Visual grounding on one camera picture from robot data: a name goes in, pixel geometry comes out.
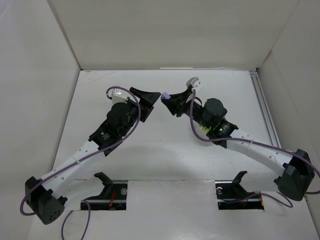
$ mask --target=purple cable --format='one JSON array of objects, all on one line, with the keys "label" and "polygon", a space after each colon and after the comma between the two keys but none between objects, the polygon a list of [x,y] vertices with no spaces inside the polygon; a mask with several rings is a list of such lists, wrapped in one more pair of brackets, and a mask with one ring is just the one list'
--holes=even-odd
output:
[{"label": "purple cable", "polygon": [[[86,221],[86,225],[85,225],[85,228],[84,228],[84,231],[83,231],[83,234],[82,234],[82,237],[80,240],[83,240],[85,238],[85,235],[86,235],[86,232],[88,230],[88,226],[89,226],[89,222],[90,222],[90,215],[91,215],[91,207],[90,207],[90,204],[86,201],[86,200],[83,200],[83,202],[88,206],[88,220]],[[65,228],[65,224],[66,224],[66,221],[68,219],[68,217],[73,213],[74,211],[70,211],[68,213],[68,215],[65,217],[63,223],[62,223],[62,227],[61,227],[61,238],[62,240],[66,240],[65,239],[65,236],[64,236],[64,228]]]},{"label": "purple cable", "polygon": [[[194,135],[199,140],[201,140],[203,142],[212,142],[212,143],[220,142],[220,141],[230,141],[230,140],[231,141],[241,141],[241,142],[246,142],[246,143],[252,143],[252,144],[255,144],[255,145],[258,145],[258,146],[261,146],[261,147],[265,147],[265,148],[269,148],[269,149],[278,150],[280,152],[289,154],[289,155],[291,155],[291,156],[303,161],[304,163],[309,165],[315,171],[315,173],[318,175],[318,177],[320,178],[320,171],[314,165],[312,165],[312,163],[310,163],[309,161],[307,161],[303,157],[301,157],[301,156],[297,155],[296,153],[291,152],[289,150],[286,150],[286,149],[283,149],[283,148],[280,148],[280,147],[277,147],[277,146],[271,146],[271,145],[268,145],[268,144],[265,144],[265,143],[262,143],[262,142],[258,142],[258,141],[251,141],[249,139],[244,139],[244,138],[233,138],[233,137],[224,137],[224,138],[217,138],[217,139],[205,139],[205,138],[202,138],[201,136],[199,136],[197,134],[196,129],[195,129],[195,125],[194,125],[194,121],[193,121],[193,110],[194,110],[195,98],[196,98],[196,90],[193,90],[193,96],[192,96],[191,103],[190,103],[189,118],[190,118],[190,125],[191,125],[192,132],[194,133]],[[311,192],[307,191],[306,194],[310,194],[310,195],[320,194],[320,190],[311,191]]]},{"label": "purple cable", "polygon": [[255,197],[255,196],[264,195],[264,196],[267,196],[267,197],[275,200],[276,202],[278,202],[278,203],[280,203],[280,204],[282,204],[282,205],[285,205],[285,206],[288,207],[288,208],[293,208],[293,207],[294,207],[294,205],[293,205],[292,202],[289,200],[289,198],[287,198],[285,195],[283,195],[283,194],[280,193],[280,192],[277,192],[277,194],[279,194],[279,195],[281,195],[283,198],[285,198],[285,200],[288,201],[289,205],[286,204],[286,203],[284,203],[283,201],[280,201],[279,199],[275,198],[274,196],[271,196],[271,195],[266,194],[266,193],[263,193],[263,192],[254,193],[254,194],[252,194],[252,195],[250,195],[250,196],[247,196],[247,197],[245,197],[245,198],[243,198],[243,199],[241,199],[241,200],[224,201],[224,202],[225,202],[226,204],[236,204],[236,203],[240,203],[240,202],[242,202],[242,201],[248,200],[248,199],[250,199],[250,198],[253,198],[253,197]]},{"label": "purple cable", "polygon": [[[91,153],[91,154],[89,154],[89,155],[87,155],[87,156],[84,156],[83,158],[81,158],[81,159],[79,160],[80,163],[83,162],[84,160],[88,159],[88,158],[91,158],[91,157],[94,156],[94,155],[97,155],[97,154],[99,154],[99,153],[102,153],[102,152],[104,152],[104,151],[106,151],[106,150],[109,150],[109,149],[112,149],[112,148],[118,146],[119,144],[121,144],[124,140],[126,140],[126,139],[136,130],[136,128],[137,128],[137,126],[138,126],[138,124],[139,124],[139,120],[140,120],[140,117],[141,117],[141,108],[140,108],[139,101],[138,101],[138,99],[136,98],[136,96],[133,95],[129,90],[127,90],[127,89],[125,89],[125,88],[123,88],[123,87],[121,87],[121,86],[112,86],[112,87],[109,87],[109,88],[106,90],[106,94],[107,94],[107,95],[108,95],[108,92],[109,92],[111,89],[120,89],[120,90],[123,90],[123,91],[127,92],[128,94],[130,94],[130,95],[133,97],[133,99],[135,100],[135,102],[137,103],[137,106],[138,106],[138,117],[137,117],[137,121],[136,121],[135,125],[133,126],[132,130],[131,130],[123,139],[121,139],[120,141],[118,141],[118,142],[116,142],[115,144],[112,144],[112,145],[110,145],[110,146],[108,146],[108,147],[106,147],[106,148],[103,148],[103,149],[98,150],[98,151],[95,151],[95,152],[93,152],[93,153]],[[44,184],[45,182],[49,181],[50,179],[54,178],[55,176],[59,175],[60,173],[63,173],[64,171],[72,168],[73,166],[75,166],[75,165],[77,165],[77,164],[78,164],[78,162],[74,162],[74,163],[72,163],[72,164],[70,164],[70,165],[62,168],[61,170],[53,173],[52,175],[48,176],[47,178],[45,178],[45,179],[43,179],[43,180],[41,180],[41,181],[40,181],[39,183],[37,183],[33,188],[31,188],[31,189],[25,194],[24,198],[23,198],[22,201],[21,201],[21,204],[20,204],[20,213],[21,213],[22,215],[24,215],[24,216],[32,216],[32,215],[35,215],[34,212],[30,212],[30,213],[29,213],[29,212],[25,212],[25,211],[24,211],[24,204],[25,204],[25,202],[27,201],[27,198],[30,196],[30,194],[33,193],[34,190],[36,190],[39,186],[41,186],[41,185]]]}]

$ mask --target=purple wire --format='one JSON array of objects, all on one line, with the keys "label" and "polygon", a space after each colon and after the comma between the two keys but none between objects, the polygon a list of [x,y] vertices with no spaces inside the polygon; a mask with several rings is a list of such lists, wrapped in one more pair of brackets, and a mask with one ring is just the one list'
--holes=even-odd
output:
[{"label": "purple wire", "polygon": [[[85,235],[87,233],[87,230],[88,230],[88,226],[89,226],[89,222],[90,222],[90,216],[91,216],[91,207],[90,207],[90,204],[86,201],[86,200],[83,200],[83,202],[88,206],[88,220],[86,221],[86,225],[85,225],[85,228],[84,228],[84,231],[83,231],[83,234],[82,234],[82,237],[80,240],[83,240],[85,238]],[[74,211],[70,211],[68,213],[68,215],[65,217],[63,223],[62,223],[62,227],[61,227],[61,238],[62,240],[66,240],[65,239],[65,236],[64,236],[64,228],[65,228],[65,224],[66,224],[66,221],[68,219],[68,217],[73,213]]]},{"label": "purple wire", "polygon": [[[130,94],[130,95],[133,97],[133,99],[134,99],[135,102],[137,103],[137,107],[138,107],[138,117],[137,117],[137,121],[136,121],[135,125],[133,126],[132,130],[131,130],[123,139],[121,139],[120,141],[118,141],[118,142],[116,142],[115,144],[112,144],[112,145],[110,145],[110,146],[108,146],[108,147],[106,147],[106,148],[103,148],[103,149],[98,150],[98,151],[95,151],[95,152],[93,152],[93,153],[91,153],[91,154],[89,154],[89,155],[87,155],[87,156],[84,156],[83,158],[81,158],[81,159],[79,160],[79,162],[83,162],[84,160],[86,160],[86,159],[88,159],[88,158],[91,158],[91,157],[94,156],[94,155],[97,155],[97,154],[99,154],[99,153],[102,153],[102,152],[104,152],[104,151],[106,151],[106,150],[109,150],[109,149],[112,149],[112,148],[118,146],[119,144],[121,144],[124,140],[126,140],[126,139],[136,130],[136,128],[137,128],[137,126],[138,126],[138,124],[139,124],[139,120],[140,120],[140,117],[141,117],[141,107],[140,107],[140,105],[139,105],[139,101],[138,101],[138,99],[136,98],[136,96],[133,95],[129,90],[127,90],[127,89],[125,89],[125,88],[123,88],[123,87],[121,87],[121,86],[112,86],[112,87],[109,87],[109,88],[106,90],[106,94],[107,94],[107,95],[108,95],[108,92],[109,92],[111,89],[120,89],[120,90],[123,90],[123,91],[127,92],[128,94]],[[35,215],[34,212],[30,212],[30,213],[29,213],[29,212],[25,212],[25,211],[24,211],[24,204],[25,204],[25,202],[27,201],[27,198],[30,196],[30,194],[33,193],[34,190],[36,190],[38,187],[40,187],[40,186],[41,186],[42,184],[44,184],[45,182],[49,181],[50,179],[54,178],[55,176],[59,175],[60,173],[63,173],[64,171],[72,168],[73,166],[75,166],[75,165],[77,165],[77,164],[78,164],[78,162],[74,162],[74,163],[72,163],[72,164],[70,164],[70,165],[62,168],[61,170],[53,173],[52,175],[48,176],[47,178],[45,178],[45,179],[43,179],[43,180],[41,180],[41,181],[40,181],[39,183],[37,183],[33,188],[31,188],[31,189],[25,194],[24,198],[23,198],[22,201],[21,201],[21,204],[20,204],[20,213],[21,213],[22,215],[24,215],[24,216],[32,216],[32,215]]]},{"label": "purple wire", "polygon": [[226,204],[236,204],[236,203],[240,203],[240,202],[242,202],[242,201],[248,200],[248,199],[250,199],[250,198],[253,198],[253,197],[255,197],[255,196],[264,195],[264,196],[267,196],[267,197],[275,200],[276,202],[278,202],[278,203],[280,203],[280,204],[282,204],[282,205],[284,205],[284,206],[286,206],[286,207],[288,207],[288,208],[293,208],[293,207],[294,207],[294,205],[293,205],[292,202],[289,200],[289,198],[287,198],[285,195],[283,195],[283,194],[280,193],[280,192],[277,192],[277,194],[279,194],[279,195],[281,195],[283,198],[285,198],[285,200],[288,201],[289,205],[286,204],[286,203],[284,203],[283,201],[280,201],[279,199],[275,198],[274,196],[271,196],[271,195],[269,195],[269,194],[267,194],[267,193],[263,193],[263,192],[254,193],[254,194],[252,194],[252,195],[250,195],[250,196],[247,196],[247,197],[245,197],[245,198],[243,198],[243,199],[241,199],[241,200],[225,201],[225,203],[226,203]]},{"label": "purple wire", "polygon": [[[303,161],[304,163],[309,165],[315,171],[315,173],[318,175],[318,177],[320,178],[320,171],[314,165],[312,165],[312,163],[310,163],[309,161],[307,161],[303,157],[301,157],[301,156],[297,155],[296,153],[291,152],[289,150],[286,150],[286,149],[283,149],[283,148],[280,148],[280,147],[277,147],[277,146],[271,146],[271,145],[268,145],[268,144],[265,144],[265,143],[262,143],[262,142],[258,142],[258,141],[251,141],[249,139],[244,139],[244,138],[233,138],[233,137],[223,137],[223,138],[217,138],[217,139],[205,139],[205,138],[202,138],[196,132],[194,121],[193,121],[193,110],[194,110],[195,98],[196,98],[196,90],[193,90],[193,96],[192,96],[191,103],[190,103],[189,117],[190,117],[190,125],[191,125],[192,132],[194,133],[194,135],[199,140],[201,140],[203,142],[212,142],[212,143],[220,142],[220,141],[241,141],[241,142],[246,142],[246,143],[252,143],[252,144],[255,144],[255,145],[258,145],[258,146],[261,146],[261,147],[265,147],[265,148],[269,148],[269,149],[274,149],[274,150],[289,154],[289,155],[291,155],[291,156]],[[311,191],[311,192],[307,191],[306,194],[310,194],[310,195],[320,194],[320,190]]]}]

